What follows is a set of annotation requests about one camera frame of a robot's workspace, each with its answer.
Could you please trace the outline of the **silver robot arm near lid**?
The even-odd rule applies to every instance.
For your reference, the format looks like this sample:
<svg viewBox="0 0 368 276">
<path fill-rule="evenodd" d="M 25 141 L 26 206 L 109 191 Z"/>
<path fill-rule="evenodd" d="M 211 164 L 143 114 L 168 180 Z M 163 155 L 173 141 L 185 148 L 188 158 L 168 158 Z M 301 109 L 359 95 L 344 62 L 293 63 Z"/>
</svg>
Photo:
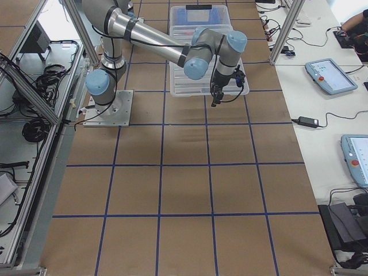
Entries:
<svg viewBox="0 0 368 276">
<path fill-rule="evenodd" d="M 92 27 L 109 42 L 126 40 L 153 52 L 183 68 L 191 80 L 202 79 L 214 61 L 209 80 L 212 107 L 224 102 L 223 88 L 231 79 L 244 88 L 246 76 L 238 64 L 247 44 L 244 33 L 222 34 L 199 26 L 185 44 L 129 16 L 128 1 L 82 1 L 82 7 Z"/>
</svg>

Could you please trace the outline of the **black gripper near lid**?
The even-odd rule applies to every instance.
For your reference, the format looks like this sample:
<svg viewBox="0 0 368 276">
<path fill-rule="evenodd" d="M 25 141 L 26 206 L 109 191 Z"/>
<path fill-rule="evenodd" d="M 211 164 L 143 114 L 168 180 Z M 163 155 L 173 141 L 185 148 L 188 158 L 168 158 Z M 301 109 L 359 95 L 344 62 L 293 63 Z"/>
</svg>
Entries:
<svg viewBox="0 0 368 276">
<path fill-rule="evenodd" d="M 223 87 L 227 86 L 230 79 L 233 77 L 233 72 L 229 75 L 222 74 L 218 69 L 214 69 L 210 78 L 210 91 L 212 95 L 211 107 L 216 107 L 221 104 L 224 93 Z"/>
</svg>

